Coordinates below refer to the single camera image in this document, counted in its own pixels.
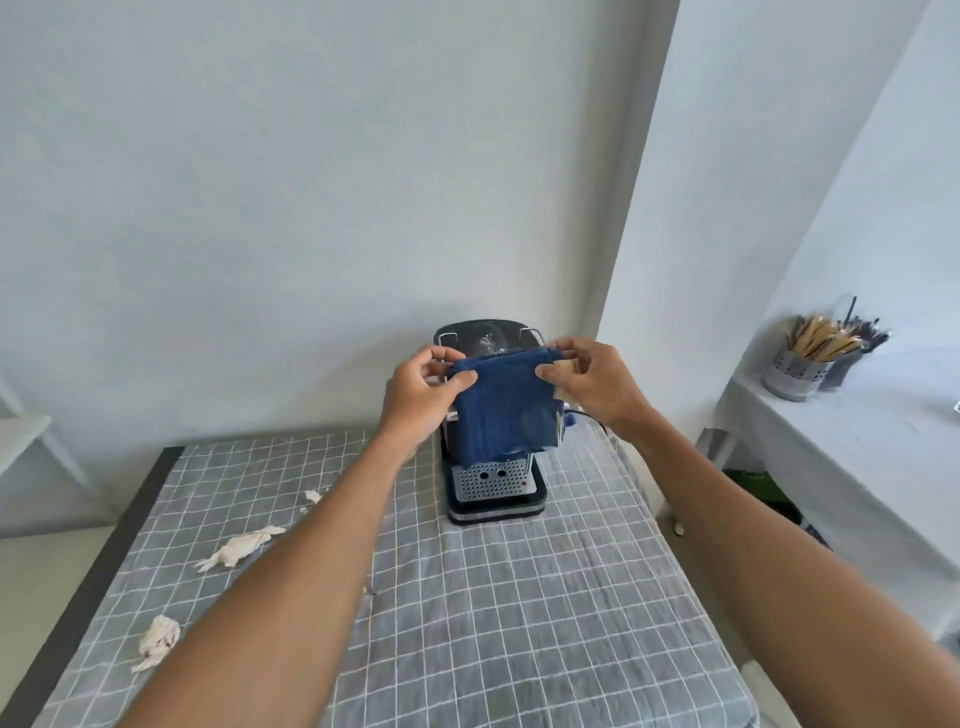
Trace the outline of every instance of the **black table edge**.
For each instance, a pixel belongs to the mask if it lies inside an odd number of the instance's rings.
[[[182,453],[183,446],[165,448],[156,459],[0,713],[0,728],[29,728],[40,715]]]

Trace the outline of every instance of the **hand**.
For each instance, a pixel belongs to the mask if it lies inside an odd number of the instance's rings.
[[[426,378],[444,376],[451,361],[463,358],[455,349],[426,346],[400,362],[387,382],[377,433],[415,450],[440,426],[453,399],[477,380],[477,373],[459,372],[443,384],[433,385]]]
[[[565,389],[587,414],[621,437],[631,424],[654,412],[614,347],[579,336],[557,339],[547,346],[563,350],[565,358],[580,359],[582,374],[540,364],[537,376]]]

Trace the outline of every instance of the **table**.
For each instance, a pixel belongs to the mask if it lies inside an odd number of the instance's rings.
[[[112,725],[149,677],[130,668],[151,620],[188,631],[262,551],[235,570],[200,573],[197,560],[230,536],[296,525],[303,491],[325,493],[368,435],[162,455],[141,489],[149,515],[117,526],[126,552],[91,570],[107,577],[99,604],[66,620],[76,642],[64,662],[31,668],[17,725],[37,713],[36,728]],[[401,468],[321,725],[755,725],[753,698],[604,431],[580,420],[536,457],[541,515],[464,527],[444,513],[438,436]],[[40,684],[51,672],[52,690]]]
[[[960,348],[874,354],[781,400],[737,375],[715,426],[763,460],[830,546],[934,638],[960,630]],[[721,455],[732,449],[732,438]]]

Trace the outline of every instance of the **left hand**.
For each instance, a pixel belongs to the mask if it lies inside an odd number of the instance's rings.
[[[440,426],[454,398],[476,380],[473,371],[459,372],[443,384],[428,384],[428,376],[443,376],[451,361],[466,358],[448,347],[426,346],[400,362],[387,382],[377,433],[398,440],[410,450]]]

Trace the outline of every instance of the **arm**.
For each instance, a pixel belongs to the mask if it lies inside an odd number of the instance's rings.
[[[804,725],[960,726],[960,667],[853,568],[734,485],[646,401],[616,349],[553,344],[541,365],[633,444],[686,528],[728,615]]]
[[[316,725],[337,676],[383,510],[403,462],[476,381],[439,386],[454,350],[427,347],[387,383],[380,425],[360,457],[288,536],[186,634],[119,725]]]

